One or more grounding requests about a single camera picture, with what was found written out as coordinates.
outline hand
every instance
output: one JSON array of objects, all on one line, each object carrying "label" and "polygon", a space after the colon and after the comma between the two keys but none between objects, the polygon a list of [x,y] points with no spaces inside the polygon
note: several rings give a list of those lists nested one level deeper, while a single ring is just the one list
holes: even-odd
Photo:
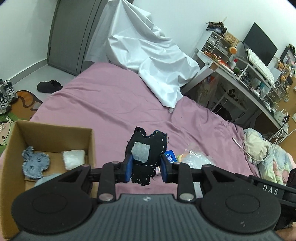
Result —
[{"label": "hand", "polygon": [[296,240],[296,223],[293,223],[291,228],[280,229],[276,231],[284,241],[295,241]]}]

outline baseboard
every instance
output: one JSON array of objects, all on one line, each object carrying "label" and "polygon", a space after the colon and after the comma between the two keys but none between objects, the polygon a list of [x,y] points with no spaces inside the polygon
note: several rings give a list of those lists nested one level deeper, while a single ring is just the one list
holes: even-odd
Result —
[{"label": "baseboard", "polygon": [[16,75],[12,76],[9,81],[14,85],[17,82],[19,82],[21,79],[25,78],[29,74],[33,73],[35,70],[38,70],[39,68],[46,65],[47,59],[41,60],[39,62],[36,62],[27,68],[23,69],[22,71],[18,72]]}]

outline gray sneaker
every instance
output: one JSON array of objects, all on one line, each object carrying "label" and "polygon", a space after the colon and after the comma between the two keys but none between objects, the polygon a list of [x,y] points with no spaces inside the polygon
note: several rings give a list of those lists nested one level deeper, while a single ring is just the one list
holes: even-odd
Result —
[{"label": "gray sneaker", "polygon": [[8,100],[3,96],[2,91],[0,91],[0,115],[4,115],[11,110],[11,105]]},{"label": "gray sneaker", "polygon": [[18,99],[18,95],[15,92],[12,83],[10,81],[0,80],[0,89],[3,93],[3,96],[8,100],[9,103],[13,103]]}]

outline pink bed sheet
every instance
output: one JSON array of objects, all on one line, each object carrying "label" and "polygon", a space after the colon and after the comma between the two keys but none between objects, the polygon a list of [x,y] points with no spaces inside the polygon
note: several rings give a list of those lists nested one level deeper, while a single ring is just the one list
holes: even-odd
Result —
[{"label": "pink bed sheet", "polygon": [[[178,101],[171,114],[137,74],[112,64],[92,65],[52,94],[32,121],[92,128],[97,167],[122,161],[127,141],[140,126],[147,134],[156,129],[167,133],[168,150],[176,155],[182,154],[189,143],[196,143],[218,167],[244,175],[252,175],[255,170],[232,140],[234,137],[242,145],[240,127],[187,97]],[[117,194],[176,193],[176,185],[164,184],[161,177],[145,187],[129,183],[117,184],[116,188]]]}]

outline orange round object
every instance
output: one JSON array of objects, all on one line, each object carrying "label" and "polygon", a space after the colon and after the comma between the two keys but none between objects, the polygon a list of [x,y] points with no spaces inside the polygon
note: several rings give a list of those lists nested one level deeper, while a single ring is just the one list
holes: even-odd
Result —
[{"label": "orange round object", "polygon": [[229,48],[229,52],[232,54],[236,54],[237,53],[237,49],[235,47],[230,47]]}]

